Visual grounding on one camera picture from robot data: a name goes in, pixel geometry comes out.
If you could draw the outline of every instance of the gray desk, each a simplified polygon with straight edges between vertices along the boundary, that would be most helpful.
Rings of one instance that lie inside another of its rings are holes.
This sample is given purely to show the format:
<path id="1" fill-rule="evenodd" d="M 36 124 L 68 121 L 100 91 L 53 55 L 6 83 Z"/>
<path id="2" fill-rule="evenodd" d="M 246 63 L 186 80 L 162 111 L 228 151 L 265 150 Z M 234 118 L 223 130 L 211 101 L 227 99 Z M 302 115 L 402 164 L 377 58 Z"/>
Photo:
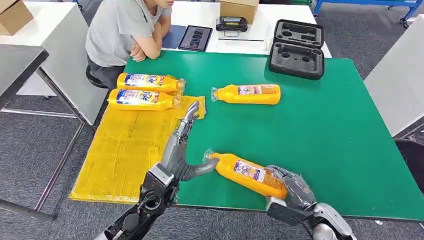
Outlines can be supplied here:
<path id="1" fill-rule="evenodd" d="M 79 127 L 76 130 L 70 144 L 67 146 L 65 153 L 59 161 L 58 166 L 54 170 L 47 186 L 45 187 L 40 199 L 38 200 L 35 208 L 28 208 L 0 199 L 0 208 L 19 213 L 24 216 L 33 217 L 43 221 L 52 220 L 54 217 L 50 214 L 41 212 L 44 202 L 46 201 L 56 179 L 59 176 L 69 154 L 72 151 L 81 131 L 86 126 L 92 129 L 88 122 L 81 116 L 75 106 L 67 99 L 58 86 L 52 81 L 41 66 L 42 63 L 48 58 L 49 54 L 44 48 L 39 46 L 21 46 L 21 45 L 4 45 L 0 44 L 0 109 L 1 112 L 17 113 L 17 114 L 30 114 L 41 116 L 52 116 L 62 118 L 76 118 L 80 121 Z M 73 114 L 46 112 L 46 111 L 32 111 L 21 109 L 4 108 L 6 103 L 19 91 L 25 84 L 27 79 L 33 74 L 37 73 L 41 79 L 51 88 L 51 90 L 71 109 Z"/>

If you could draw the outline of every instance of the green tabletop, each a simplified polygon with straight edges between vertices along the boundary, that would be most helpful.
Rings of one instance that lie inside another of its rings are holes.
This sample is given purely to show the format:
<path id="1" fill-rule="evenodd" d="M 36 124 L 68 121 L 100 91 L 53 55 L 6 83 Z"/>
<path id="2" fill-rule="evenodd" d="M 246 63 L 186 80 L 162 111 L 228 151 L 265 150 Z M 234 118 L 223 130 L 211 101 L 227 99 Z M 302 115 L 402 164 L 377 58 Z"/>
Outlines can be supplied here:
<path id="1" fill-rule="evenodd" d="M 307 80 L 270 72 L 268 57 L 163 51 L 129 61 L 125 72 L 173 75 L 185 95 L 206 96 L 207 114 L 190 132 L 187 161 L 205 150 L 232 153 L 298 173 L 318 202 L 346 217 L 424 220 L 424 198 L 398 152 L 352 60 L 325 59 L 325 74 Z M 277 105 L 211 101 L 211 88 L 278 84 Z M 216 171 L 181 182 L 180 205 L 264 210 L 263 196 Z"/>

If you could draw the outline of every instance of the yellow plastic sheet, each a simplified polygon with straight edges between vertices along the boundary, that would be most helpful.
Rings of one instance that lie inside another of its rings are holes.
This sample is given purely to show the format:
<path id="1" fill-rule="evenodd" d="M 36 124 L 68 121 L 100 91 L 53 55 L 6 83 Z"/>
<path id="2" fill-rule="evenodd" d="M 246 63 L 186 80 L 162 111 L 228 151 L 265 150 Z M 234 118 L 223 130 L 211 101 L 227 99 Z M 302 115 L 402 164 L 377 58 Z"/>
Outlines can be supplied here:
<path id="1" fill-rule="evenodd" d="M 132 204 L 139 200 L 146 171 L 162 158 L 168 138 L 187 108 L 205 97 L 182 96 L 178 108 L 122 111 L 107 107 L 70 193 L 78 201 Z"/>

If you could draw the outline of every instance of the man's arm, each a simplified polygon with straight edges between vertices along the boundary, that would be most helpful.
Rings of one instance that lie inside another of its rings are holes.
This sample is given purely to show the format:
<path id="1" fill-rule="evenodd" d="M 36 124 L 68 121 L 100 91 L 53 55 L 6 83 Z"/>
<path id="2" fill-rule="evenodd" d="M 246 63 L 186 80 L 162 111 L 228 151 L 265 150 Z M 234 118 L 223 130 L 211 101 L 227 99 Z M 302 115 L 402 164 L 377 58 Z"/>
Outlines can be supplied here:
<path id="1" fill-rule="evenodd" d="M 171 28 L 171 16 L 160 16 L 159 23 L 162 26 L 162 38 L 170 31 Z"/>
<path id="2" fill-rule="evenodd" d="M 145 54 L 150 59 L 157 59 L 161 54 L 162 48 L 162 27 L 159 22 L 154 26 L 154 32 L 152 32 L 151 37 L 134 37 L 135 41 L 140 47 L 140 51 L 136 54 L 131 54 L 133 58 L 138 58 L 139 54 Z"/>

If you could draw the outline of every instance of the yellow detergent bottle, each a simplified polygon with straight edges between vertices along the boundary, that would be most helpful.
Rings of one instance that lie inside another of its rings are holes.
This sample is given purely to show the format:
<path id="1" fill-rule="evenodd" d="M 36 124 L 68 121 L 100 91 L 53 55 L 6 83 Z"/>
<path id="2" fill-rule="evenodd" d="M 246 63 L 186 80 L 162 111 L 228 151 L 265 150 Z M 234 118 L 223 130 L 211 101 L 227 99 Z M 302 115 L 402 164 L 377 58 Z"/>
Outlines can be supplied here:
<path id="1" fill-rule="evenodd" d="M 110 92 L 109 105 L 120 110 L 163 111 L 176 108 L 181 101 L 180 95 L 171 96 L 165 92 L 132 89 L 114 89 Z"/>
<path id="2" fill-rule="evenodd" d="M 212 102 L 221 100 L 229 104 L 268 104 L 280 101 L 280 86 L 276 84 L 228 85 L 224 88 L 212 87 Z"/>
<path id="3" fill-rule="evenodd" d="M 215 169 L 223 177 L 265 197 L 277 197 L 282 200 L 286 197 L 287 190 L 283 181 L 276 178 L 270 170 L 234 154 L 221 154 L 208 149 L 204 153 L 203 161 L 212 158 L 219 159 Z"/>
<path id="4" fill-rule="evenodd" d="M 134 89 L 157 92 L 180 92 L 184 91 L 186 81 L 173 76 L 147 75 L 137 73 L 121 73 L 116 82 L 118 89 Z"/>

